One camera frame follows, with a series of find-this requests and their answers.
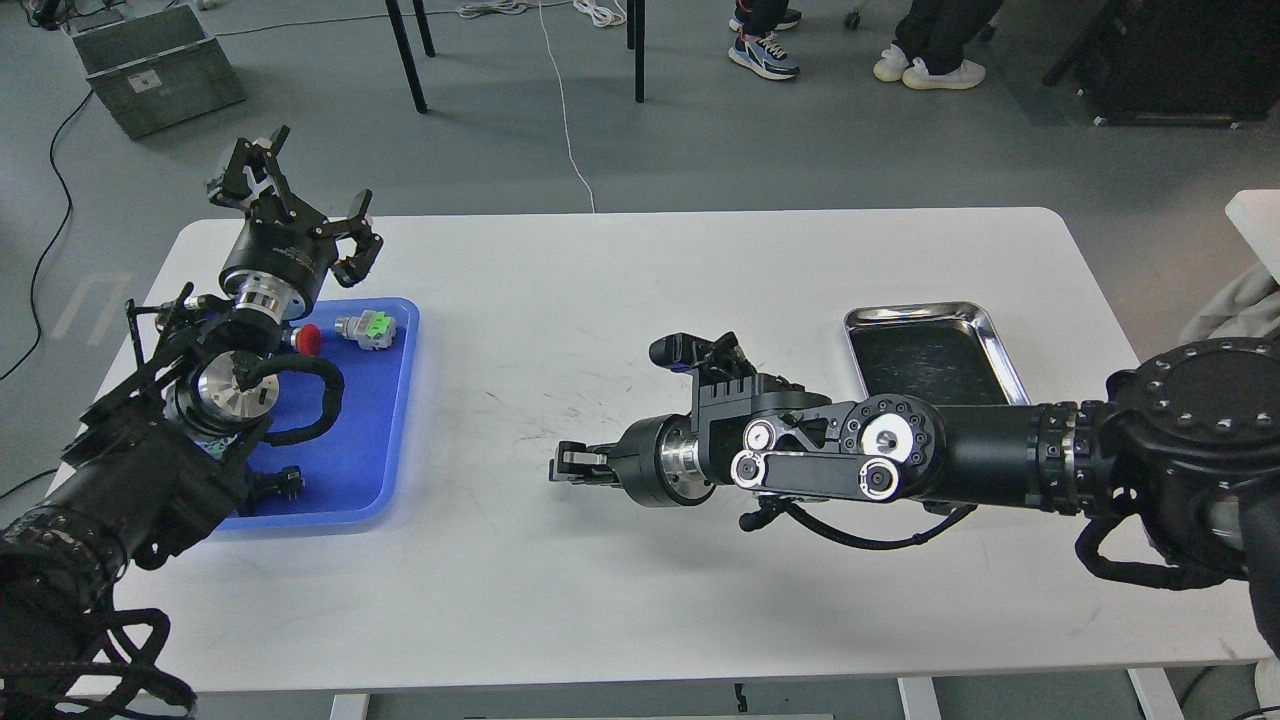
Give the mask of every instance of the blue tray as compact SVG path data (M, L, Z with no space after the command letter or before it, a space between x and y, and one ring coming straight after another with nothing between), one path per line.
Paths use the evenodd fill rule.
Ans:
M381 310L396 318L396 342L387 350L360 350L334 332L342 315ZM408 379L417 342L417 306L403 297L325 300L303 322L320 328L320 357L346 378L338 421L316 439L287 447L259 445L248 465L275 473L302 469L306 487L294 500L271 497L248 518L232 515L219 530L346 525L367 520L387 507L396 489ZM280 374L280 400L271 410L273 430L297 428L320 415L324 383L314 375Z

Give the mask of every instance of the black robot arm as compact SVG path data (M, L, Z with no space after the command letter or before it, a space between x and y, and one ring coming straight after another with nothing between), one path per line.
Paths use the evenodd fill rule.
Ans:
M1280 648L1280 347L1190 343L1107 382L1106 402L933 406L904 395L832 402L758 373L737 338L687 334L649 348L692 377L692 409L632 424L616 443L562 442L550 479L623 488L646 506L691 506L717 486L754 493L756 530L782 514L869 550L919 544L974 506L1084 514L1076 555L1094 575L1167 589L1249 582L1258 629ZM797 502L915 500L948 514L906 541L858 538ZM1100 546L1138 515L1164 564Z
M172 302L128 304L137 369L81 416L84 430L63 451L70 478L0 532L0 716L64 716L58 705L81 675L120 683L102 701L74 701L88 707L76 717L114 716L140 691L191 710L191 688L155 666L168 618L115 610L114 583L131 561L160 568L232 511L251 509L274 492L264 483L296 492L297 468L255 473L250 452L319 437L342 409L342 373L303 355L314 348L291 322L311 311L330 270L343 284L364 279L381 238L366 218L369 191L337 222L293 195L276 165L287 133L237 141L209 183L211 201L244 214L219 277L225 297L196 296L187 283ZM344 237L357 250L339 260ZM159 333L150 359L137 329L143 315ZM271 428L280 373L324 380L314 423ZM136 625L151 629L145 642L125 633Z

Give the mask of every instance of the white table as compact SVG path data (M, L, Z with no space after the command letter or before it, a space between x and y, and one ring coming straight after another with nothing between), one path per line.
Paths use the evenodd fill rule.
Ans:
M238 220L187 227L147 302L212 290ZM982 509L934 542L838 547L781 519L745 534L745 492L649 510L547 482L559 439L616 439L689 410L649 364L671 332L736 331L764 372L855 398L844 314L970 300L1033 401L1102 397L1135 357L1061 219L1043 209L380 218L372 275L324 297L422 313L399 486L358 534L218 533L119 607L173 618L161 666L197 691L909 676L1257 659L1247 589L1107 583L1083 520ZM104 389L124 377L122 348ZM342 438L334 438L340 443ZM916 505L826 503L873 537ZM1107 543L1152 560L1134 521Z
M1280 190L1242 190L1226 204L1226 217L1271 274L1280 278Z

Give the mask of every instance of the gray floor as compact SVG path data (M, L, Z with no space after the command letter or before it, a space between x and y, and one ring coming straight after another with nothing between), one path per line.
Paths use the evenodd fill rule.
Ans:
M972 47L989 70L986 85L919 94L870 74L901 0L874 3L858 32L841 27L845 1L796 0L805 20L783 41L803 76L786 85L726 60L727 0L652 0L644 105L631 101L621 28L595 29L563 6L547 9L545 22L564 76L575 156L600 211L1042 205L1065 218L1147 357L1174 345L1199 304L1254 261L1222 209L1239 190L1280 186L1280 123L1235 132L1093 127L1070 81L1044 88L1038 79L1084 22L1082 5L1100 4L1011 3L996 38ZM134 13L161 5L129 3ZM201 17L221 32L380 9L376 0L227 0ZM412 111L383 19L227 37L248 100L140 141L90 102L58 146L76 214L38 284L46 331L64 332L46 336L28 365L0 383L0 488L51 468L74 434L124 333L116 315L105 333L95 332L111 288L142 296L183 225L230 217L205 202L202 182L237 136L291 124L283 165L292 186L334 214L362 187L374 188L372 210L381 215L589 210L564 156L538 14L439 15L433 29L440 56L419 53L434 109L428 117ZM26 28L13 1L0 3L0 365L8 366L33 337L27 282L63 213L47 143L86 86L69 40ZM69 311L76 288L90 281L84 302ZM0 506L0 520L41 491L17 493ZM892 684L760 688L753 711L900 716ZM1123 673L948 679L938 691L948 717L1137 715ZM1102 700L1082 705L1080 696ZM730 700L722 687L436 693L378 698L372 715L733 712ZM204 706L207 717L303 717L326 702L212 697ZM1230 715L1247 707L1248 689L1198 702L1203 716Z

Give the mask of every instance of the metal tray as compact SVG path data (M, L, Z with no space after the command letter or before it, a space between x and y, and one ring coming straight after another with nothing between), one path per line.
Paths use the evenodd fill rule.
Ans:
M1029 405L991 315L973 302L859 307L845 337L868 395L933 405Z

